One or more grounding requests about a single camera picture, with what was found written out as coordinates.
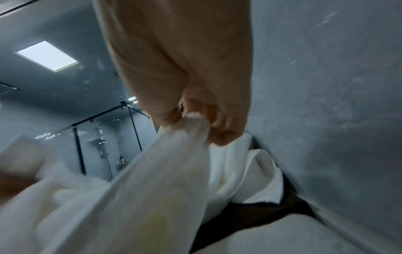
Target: dark surface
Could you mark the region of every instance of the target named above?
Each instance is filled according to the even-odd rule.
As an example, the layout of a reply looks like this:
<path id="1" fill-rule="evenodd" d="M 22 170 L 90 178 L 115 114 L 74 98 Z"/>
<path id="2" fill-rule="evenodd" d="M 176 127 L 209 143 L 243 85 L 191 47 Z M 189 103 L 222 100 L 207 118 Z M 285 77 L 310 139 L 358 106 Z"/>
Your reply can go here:
<path id="1" fill-rule="evenodd" d="M 200 227 L 194 239 L 191 253 L 218 242 L 237 231 L 269 224 L 293 213 L 314 217 L 314 213 L 305 201 L 287 191 L 285 191 L 280 205 L 272 203 L 250 205 L 230 203 L 220 215 Z"/>

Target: blurred hand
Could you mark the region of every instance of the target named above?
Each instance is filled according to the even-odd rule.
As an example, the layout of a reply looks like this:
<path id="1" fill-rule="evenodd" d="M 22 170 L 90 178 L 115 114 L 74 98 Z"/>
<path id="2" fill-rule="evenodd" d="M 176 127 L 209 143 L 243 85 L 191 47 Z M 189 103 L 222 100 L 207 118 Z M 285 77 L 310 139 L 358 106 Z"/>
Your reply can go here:
<path id="1" fill-rule="evenodd" d="M 211 123 L 210 141 L 240 137 L 250 108 L 249 0 L 95 0 L 109 51 L 154 121 L 185 113 Z"/>

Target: black vertical bar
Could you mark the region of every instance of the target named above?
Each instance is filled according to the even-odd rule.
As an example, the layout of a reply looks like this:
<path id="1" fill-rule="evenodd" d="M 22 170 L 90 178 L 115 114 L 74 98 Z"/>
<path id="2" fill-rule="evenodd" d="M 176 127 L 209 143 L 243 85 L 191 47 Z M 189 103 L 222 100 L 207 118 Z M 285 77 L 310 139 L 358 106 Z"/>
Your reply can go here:
<path id="1" fill-rule="evenodd" d="M 137 136 L 137 141 L 138 141 L 139 149 L 140 149 L 141 152 L 142 152 L 141 143 L 140 143 L 139 138 L 138 138 L 137 128 L 135 128 L 133 115 L 131 114 L 131 109 L 130 109 L 130 107 L 127 107 L 127 108 L 129 109 L 129 113 L 130 113 L 130 117 L 131 117 L 131 122 L 133 123 L 135 135 Z"/>
<path id="2" fill-rule="evenodd" d="M 81 172 L 83 174 L 87 174 L 87 171 L 85 170 L 84 156 L 82 156 L 80 138 L 78 136 L 77 128 L 74 127 L 72 130 L 74 131 L 75 145 L 77 146 L 78 158 L 80 159 Z"/>

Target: ceiling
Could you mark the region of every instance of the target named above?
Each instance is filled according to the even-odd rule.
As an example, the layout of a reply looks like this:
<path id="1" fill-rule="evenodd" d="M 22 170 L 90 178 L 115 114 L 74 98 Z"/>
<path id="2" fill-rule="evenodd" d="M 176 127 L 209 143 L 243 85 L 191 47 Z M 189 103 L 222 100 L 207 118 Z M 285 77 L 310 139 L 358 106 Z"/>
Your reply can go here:
<path id="1" fill-rule="evenodd" d="M 14 6 L 11 2 L 0 0 L 0 11 Z M 1 16 L 0 33 L 5 35 L 0 38 L 0 82 L 21 88 L 8 94 L 10 99 L 94 115 L 131 97 L 116 76 L 90 1 L 36 1 Z M 41 41 L 79 63 L 53 72 L 15 53 Z"/>

